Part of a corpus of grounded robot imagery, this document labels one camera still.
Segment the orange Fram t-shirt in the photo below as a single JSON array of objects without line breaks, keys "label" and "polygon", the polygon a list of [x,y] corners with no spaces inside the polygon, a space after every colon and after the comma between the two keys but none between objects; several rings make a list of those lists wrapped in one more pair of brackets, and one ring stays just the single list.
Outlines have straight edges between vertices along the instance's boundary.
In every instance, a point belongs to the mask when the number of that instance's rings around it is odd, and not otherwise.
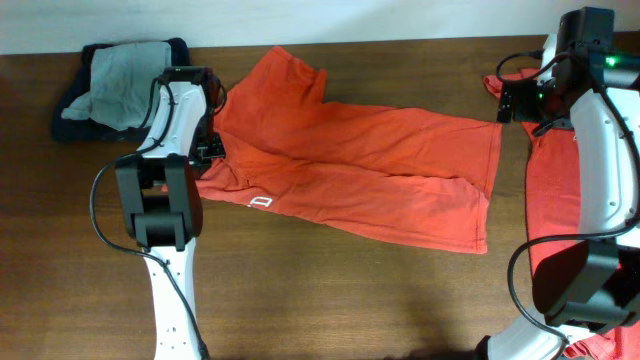
[{"label": "orange Fram t-shirt", "polygon": [[199,194],[383,242],[485,253],[500,126],[328,102],[326,81],[270,49],[214,120],[226,154],[197,181]]}]

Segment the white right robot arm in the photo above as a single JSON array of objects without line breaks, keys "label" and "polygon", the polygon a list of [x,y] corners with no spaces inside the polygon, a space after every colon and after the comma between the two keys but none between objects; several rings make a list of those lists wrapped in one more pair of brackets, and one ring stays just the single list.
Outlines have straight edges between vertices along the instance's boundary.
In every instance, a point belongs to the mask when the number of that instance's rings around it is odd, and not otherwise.
[{"label": "white right robot arm", "polygon": [[579,150],[579,228],[545,258],[532,309],[484,338],[478,359],[557,359],[571,344],[639,319],[639,59],[613,45],[615,13],[564,14],[534,52],[538,72],[505,80],[497,119],[536,135],[571,129]]}]

